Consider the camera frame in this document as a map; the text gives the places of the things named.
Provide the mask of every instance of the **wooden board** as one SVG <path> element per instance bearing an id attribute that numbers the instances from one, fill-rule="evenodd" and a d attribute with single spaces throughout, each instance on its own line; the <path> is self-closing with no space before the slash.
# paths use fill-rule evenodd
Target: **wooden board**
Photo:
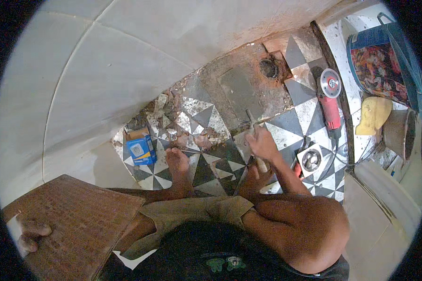
<path id="1" fill-rule="evenodd" d="M 62 175 L 4 208 L 48 222 L 53 232 L 25 258 L 41 280 L 94 280 L 145 199 Z"/>

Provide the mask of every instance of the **product box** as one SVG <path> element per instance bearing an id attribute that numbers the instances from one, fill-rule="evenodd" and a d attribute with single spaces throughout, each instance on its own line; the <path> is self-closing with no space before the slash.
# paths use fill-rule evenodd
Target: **product box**
<path id="1" fill-rule="evenodd" d="M 156 162 L 156 152 L 147 128 L 132 131 L 124 135 L 128 149 L 136 165 L 150 165 Z"/>

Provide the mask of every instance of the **floor drain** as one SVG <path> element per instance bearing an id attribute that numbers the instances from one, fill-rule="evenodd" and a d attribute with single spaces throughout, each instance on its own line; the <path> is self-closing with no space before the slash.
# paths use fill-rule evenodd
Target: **floor drain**
<path id="1" fill-rule="evenodd" d="M 267 78 L 278 77 L 278 66 L 270 59 L 263 59 L 260 61 L 260 70 Z"/>

